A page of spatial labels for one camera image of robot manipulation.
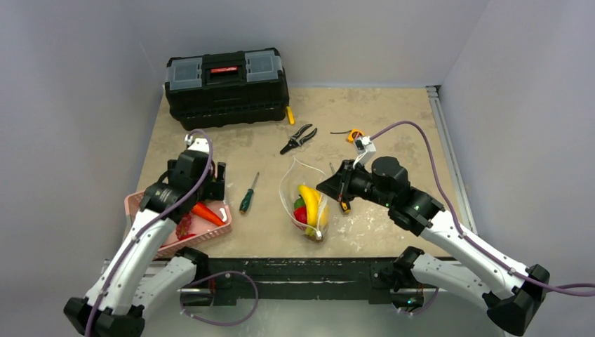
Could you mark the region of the yellow toy banana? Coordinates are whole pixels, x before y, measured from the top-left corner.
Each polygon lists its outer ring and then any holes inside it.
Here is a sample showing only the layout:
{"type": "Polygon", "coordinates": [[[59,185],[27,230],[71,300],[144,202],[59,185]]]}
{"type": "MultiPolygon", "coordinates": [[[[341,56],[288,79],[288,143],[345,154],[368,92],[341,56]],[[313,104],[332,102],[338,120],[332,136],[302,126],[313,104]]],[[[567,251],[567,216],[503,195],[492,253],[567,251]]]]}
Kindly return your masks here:
{"type": "Polygon", "coordinates": [[[308,224],[303,224],[302,226],[305,235],[312,238],[313,230],[320,230],[324,233],[328,227],[330,210],[327,204],[321,208],[323,203],[321,193],[306,185],[299,185],[298,192],[299,196],[304,199],[307,206],[308,224]]]}

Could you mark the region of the clear zip top bag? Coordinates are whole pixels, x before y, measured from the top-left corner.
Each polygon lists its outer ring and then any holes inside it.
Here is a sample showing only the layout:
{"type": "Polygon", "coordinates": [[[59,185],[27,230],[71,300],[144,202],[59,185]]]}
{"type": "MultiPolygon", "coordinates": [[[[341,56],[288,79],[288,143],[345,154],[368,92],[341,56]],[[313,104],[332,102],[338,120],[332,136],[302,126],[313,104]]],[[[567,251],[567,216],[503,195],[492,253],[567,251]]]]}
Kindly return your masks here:
{"type": "Polygon", "coordinates": [[[316,189],[328,176],[294,159],[279,184],[279,196],[293,226],[313,242],[322,242],[330,220],[328,197],[316,189]]]}

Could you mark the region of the red toy apple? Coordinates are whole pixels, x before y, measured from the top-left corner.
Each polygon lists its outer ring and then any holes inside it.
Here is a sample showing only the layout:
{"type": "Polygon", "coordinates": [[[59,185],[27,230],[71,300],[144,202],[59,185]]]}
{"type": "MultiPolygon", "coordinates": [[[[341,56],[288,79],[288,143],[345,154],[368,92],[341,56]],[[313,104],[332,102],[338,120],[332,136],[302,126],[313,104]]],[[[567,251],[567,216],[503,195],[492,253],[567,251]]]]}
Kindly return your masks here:
{"type": "Polygon", "coordinates": [[[304,224],[304,225],[308,224],[307,207],[306,206],[301,206],[299,208],[296,208],[293,212],[293,215],[297,222],[304,224]]]}

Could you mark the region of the green toy pepper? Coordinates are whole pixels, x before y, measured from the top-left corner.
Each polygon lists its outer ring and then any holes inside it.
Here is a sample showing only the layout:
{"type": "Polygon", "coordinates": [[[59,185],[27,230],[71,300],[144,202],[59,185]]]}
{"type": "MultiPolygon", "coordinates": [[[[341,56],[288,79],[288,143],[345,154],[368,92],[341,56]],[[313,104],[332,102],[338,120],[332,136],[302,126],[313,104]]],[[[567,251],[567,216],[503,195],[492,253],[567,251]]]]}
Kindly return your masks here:
{"type": "Polygon", "coordinates": [[[295,200],[294,204],[293,204],[293,209],[294,210],[298,210],[301,208],[306,208],[306,203],[304,201],[304,199],[302,197],[298,198],[295,200]]]}

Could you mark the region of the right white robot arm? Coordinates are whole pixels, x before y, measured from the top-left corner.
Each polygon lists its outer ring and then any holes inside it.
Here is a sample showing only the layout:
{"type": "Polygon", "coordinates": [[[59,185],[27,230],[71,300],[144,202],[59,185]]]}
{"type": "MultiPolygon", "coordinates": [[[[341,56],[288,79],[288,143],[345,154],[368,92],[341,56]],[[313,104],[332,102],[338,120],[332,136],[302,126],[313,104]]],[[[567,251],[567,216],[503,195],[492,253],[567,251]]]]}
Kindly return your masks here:
{"type": "Polygon", "coordinates": [[[526,332],[545,299],[538,283],[549,282],[549,271],[507,257],[462,228],[454,213],[410,184],[398,159],[379,157],[370,171],[354,160],[344,160],[316,189],[337,201],[359,197],[387,207],[397,226],[437,245],[456,260],[453,265],[442,265],[438,258],[408,247],[395,262],[398,283],[410,286],[419,282],[445,289],[485,310],[501,330],[514,336],[526,332]]]}

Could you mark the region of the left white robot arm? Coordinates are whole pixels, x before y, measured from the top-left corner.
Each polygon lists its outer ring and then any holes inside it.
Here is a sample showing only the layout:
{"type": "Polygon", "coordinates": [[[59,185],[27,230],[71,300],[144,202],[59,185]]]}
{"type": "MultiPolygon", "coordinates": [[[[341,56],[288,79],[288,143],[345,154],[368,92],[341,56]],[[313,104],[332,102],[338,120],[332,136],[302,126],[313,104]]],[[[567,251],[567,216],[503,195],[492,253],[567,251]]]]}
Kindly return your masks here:
{"type": "Polygon", "coordinates": [[[167,181],[147,187],[127,237],[99,280],[64,314],[82,336],[140,336],[146,305],[133,304],[146,269],[182,217],[209,197],[211,151],[186,149],[168,162],[167,181]]]}

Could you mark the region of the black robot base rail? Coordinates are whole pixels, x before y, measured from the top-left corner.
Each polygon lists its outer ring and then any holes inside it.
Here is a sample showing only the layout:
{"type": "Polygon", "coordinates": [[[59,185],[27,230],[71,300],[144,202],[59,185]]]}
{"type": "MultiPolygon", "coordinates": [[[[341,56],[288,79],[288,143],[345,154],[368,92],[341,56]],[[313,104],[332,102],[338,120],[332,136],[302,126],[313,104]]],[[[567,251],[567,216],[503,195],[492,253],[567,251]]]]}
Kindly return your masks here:
{"type": "Polygon", "coordinates": [[[401,269],[395,258],[210,258],[180,291],[183,304],[236,305],[238,300],[363,300],[417,309],[435,288],[401,269]]]}

